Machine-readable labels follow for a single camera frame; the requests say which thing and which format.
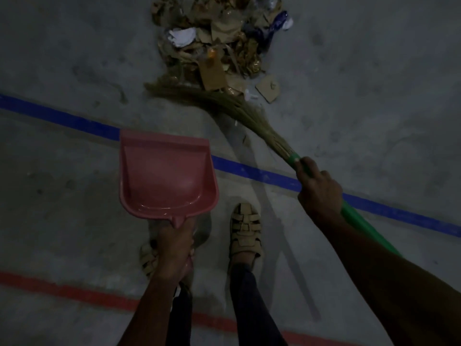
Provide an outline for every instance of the red plastic dustpan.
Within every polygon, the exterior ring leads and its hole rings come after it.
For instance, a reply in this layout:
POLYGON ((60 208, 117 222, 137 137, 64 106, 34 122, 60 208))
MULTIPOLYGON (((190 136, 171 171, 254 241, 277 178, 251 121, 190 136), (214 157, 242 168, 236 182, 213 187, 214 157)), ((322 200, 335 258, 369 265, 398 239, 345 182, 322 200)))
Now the red plastic dustpan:
POLYGON ((178 228, 218 198, 207 139, 120 131, 120 202, 130 214, 178 228))

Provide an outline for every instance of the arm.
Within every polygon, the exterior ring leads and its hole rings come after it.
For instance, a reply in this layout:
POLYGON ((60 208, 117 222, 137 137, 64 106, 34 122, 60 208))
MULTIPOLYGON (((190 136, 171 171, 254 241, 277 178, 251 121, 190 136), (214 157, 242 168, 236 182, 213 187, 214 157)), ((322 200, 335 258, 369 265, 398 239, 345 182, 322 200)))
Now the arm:
POLYGON ((392 254, 340 215, 342 189, 315 162, 303 158, 298 196, 333 246, 350 278, 396 345, 461 345, 461 294, 434 275, 392 254))
POLYGON ((158 266, 118 346, 162 346, 166 342, 175 288, 191 270, 188 256, 195 219, 180 229, 164 227, 158 233, 158 266))

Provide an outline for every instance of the person's left hand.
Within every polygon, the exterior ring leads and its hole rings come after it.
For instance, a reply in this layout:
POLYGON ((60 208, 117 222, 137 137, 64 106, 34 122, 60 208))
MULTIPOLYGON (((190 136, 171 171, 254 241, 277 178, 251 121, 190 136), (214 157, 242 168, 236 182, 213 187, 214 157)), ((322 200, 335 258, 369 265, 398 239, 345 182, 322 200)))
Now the person's left hand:
POLYGON ((194 227, 195 217, 191 217, 179 229, 170 225, 159 230, 158 266, 155 271, 158 278, 179 282, 192 270, 194 227))

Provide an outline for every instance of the blue floor tape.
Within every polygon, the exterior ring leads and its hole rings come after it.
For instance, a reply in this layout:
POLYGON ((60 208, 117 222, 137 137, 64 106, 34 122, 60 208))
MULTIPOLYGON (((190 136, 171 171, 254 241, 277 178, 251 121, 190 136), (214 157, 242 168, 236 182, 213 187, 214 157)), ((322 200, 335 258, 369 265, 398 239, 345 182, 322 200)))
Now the blue floor tape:
MULTIPOLYGON (((117 127, 88 120, 23 99, 0 94, 0 108, 49 121, 61 126, 70 127, 112 141, 119 140, 120 129, 117 127)), ((212 156, 212 159, 216 170, 263 182, 268 185, 278 186, 294 192, 299 192, 301 189, 298 180, 291 177, 260 170, 256 167, 240 164, 217 156, 212 156)), ((452 223, 442 222, 431 217, 396 209, 350 194, 344 194, 343 197, 345 201, 356 209, 461 238, 461 227, 452 223)))

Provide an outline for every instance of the broom handle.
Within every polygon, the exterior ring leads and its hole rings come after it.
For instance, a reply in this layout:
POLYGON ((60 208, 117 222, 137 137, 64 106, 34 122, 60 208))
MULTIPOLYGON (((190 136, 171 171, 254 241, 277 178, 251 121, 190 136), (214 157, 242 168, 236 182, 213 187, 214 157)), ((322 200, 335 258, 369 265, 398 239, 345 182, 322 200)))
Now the broom handle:
MULTIPOLYGON (((287 160, 288 165, 290 165, 294 170, 295 160, 301 159, 297 153, 293 153, 287 160)), ((303 164, 304 171, 308 174, 309 177, 312 177, 311 170, 303 164)), ((401 256, 396 248, 392 246, 381 234, 378 233, 372 225, 370 225, 352 206, 350 206, 346 201, 343 201, 343 207, 341 208, 341 215, 344 217, 347 223, 354 227, 360 233, 365 234, 368 238, 374 240, 375 242, 381 244, 384 248, 393 252, 394 254, 401 256)))

